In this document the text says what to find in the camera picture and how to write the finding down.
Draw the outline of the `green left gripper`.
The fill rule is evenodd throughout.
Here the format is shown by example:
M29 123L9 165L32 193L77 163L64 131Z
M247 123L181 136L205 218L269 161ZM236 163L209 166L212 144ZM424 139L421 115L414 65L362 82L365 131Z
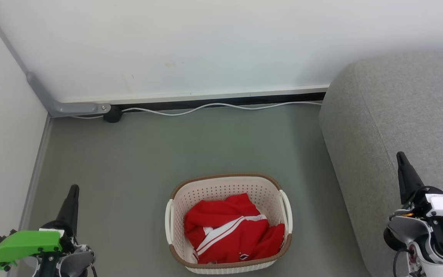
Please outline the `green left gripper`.
M38 230L12 230L0 235L0 270L8 270L17 260L46 253L60 255L73 251L78 227L78 185L69 188L56 220Z

